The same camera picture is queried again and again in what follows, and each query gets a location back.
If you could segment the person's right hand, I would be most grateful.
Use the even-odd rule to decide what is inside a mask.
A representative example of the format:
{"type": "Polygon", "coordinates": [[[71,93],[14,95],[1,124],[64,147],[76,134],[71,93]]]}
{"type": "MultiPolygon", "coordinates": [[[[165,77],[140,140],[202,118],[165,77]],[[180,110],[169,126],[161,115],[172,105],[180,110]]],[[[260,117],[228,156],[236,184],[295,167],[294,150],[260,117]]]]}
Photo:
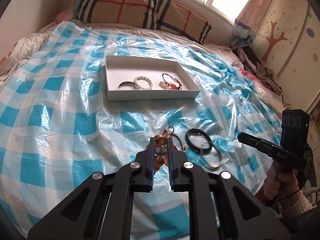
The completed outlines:
{"type": "Polygon", "coordinates": [[[277,200],[281,205],[294,205],[301,197],[301,190],[293,171],[280,172],[275,162],[267,171],[263,193],[267,200],[277,200]]]}

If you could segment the right forearm knit sleeve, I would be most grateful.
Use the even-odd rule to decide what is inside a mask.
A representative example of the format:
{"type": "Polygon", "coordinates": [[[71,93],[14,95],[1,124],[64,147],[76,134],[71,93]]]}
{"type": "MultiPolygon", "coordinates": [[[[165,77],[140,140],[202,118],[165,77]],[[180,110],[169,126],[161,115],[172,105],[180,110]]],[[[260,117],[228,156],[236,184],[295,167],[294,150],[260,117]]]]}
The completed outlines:
{"type": "Polygon", "coordinates": [[[304,196],[304,193],[302,190],[299,190],[296,194],[300,194],[300,198],[295,202],[294,205],[287,209],[283,209],[282,206],[279,206],[279,213],[274,211],[274,209],[267,207],[269,211],[276,217],[277,219],[282,219],[282,218],[294,218],[302,215],[303,213],[315,209],[317,206],[312,205],[306,196],[304,196]]]}

